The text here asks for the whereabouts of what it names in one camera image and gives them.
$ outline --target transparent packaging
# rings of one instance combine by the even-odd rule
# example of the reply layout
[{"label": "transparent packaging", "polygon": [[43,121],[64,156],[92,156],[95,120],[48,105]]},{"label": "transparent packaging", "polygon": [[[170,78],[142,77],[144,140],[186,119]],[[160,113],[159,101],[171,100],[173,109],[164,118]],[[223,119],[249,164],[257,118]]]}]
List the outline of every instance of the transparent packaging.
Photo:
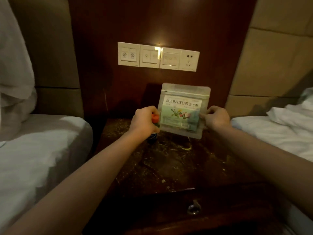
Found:
[{"label": "transparent packaging", "polygon": [[160,129],[201,139],[204,121],[199,113],[206,112],[210,92],[207,86],[163,83],[158,105]]}]

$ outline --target hand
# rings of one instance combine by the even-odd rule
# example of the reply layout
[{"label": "hand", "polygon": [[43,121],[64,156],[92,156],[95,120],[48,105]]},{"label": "hand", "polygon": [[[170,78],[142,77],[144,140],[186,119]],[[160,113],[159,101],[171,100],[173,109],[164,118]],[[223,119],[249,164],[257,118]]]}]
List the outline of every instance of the hand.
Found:
[{"label": "hand", "polygon": [[159,133],[160,129],[152,123],[152,113],[159,115],[154,106],[137,109],[131,120],[129,132],[142,136],[142,140],[147,139],[152,133]]},{"label": "hand", "polygon": [[231,126],[227,111],[218,106],[211,106],[207,109],[206,114],[200,113],[199,116],[205,119],[205,125],[214,131],[223,126]]}]

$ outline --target bottle cap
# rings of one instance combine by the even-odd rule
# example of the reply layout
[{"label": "bottle cap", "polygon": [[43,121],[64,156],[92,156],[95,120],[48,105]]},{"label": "bottle cap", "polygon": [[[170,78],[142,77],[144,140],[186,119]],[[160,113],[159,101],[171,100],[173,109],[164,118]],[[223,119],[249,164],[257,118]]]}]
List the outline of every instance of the bottle cap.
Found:
[{"label": "bottle cap", "polygon": [[152,118],[152,123],[156,124],[159,122],[159,115],[152,113],[151,118]]}]

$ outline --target wooden nightstand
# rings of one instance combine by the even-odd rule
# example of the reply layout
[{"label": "wooden nightstand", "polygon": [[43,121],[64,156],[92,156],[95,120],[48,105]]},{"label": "wooden nightstand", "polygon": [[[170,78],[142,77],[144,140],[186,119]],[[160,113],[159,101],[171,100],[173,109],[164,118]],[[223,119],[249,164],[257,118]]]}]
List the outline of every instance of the wooden nightstand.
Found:
[{"label": "wooden nightstand", "polygon": [[[108,119],[96,153],[129,119]],[[213,135],[160,132],[123,166],[84,234],[184,234],[273,216],[272,187]]]}]

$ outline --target forearm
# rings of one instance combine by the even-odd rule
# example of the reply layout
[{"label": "forearm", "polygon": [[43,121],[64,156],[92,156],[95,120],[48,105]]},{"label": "forearm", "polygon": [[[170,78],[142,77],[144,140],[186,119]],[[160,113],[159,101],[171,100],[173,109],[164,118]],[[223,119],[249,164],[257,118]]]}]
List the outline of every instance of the forearm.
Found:
[{"label": "forearm", "polygon": [[313,163],[231,126],[215,131],[238,157],[313,217]]},{"label": "forearm", "polygon": [[139,137],[124,134],[62,181],[5,234],[79,234],[142,141]]}]

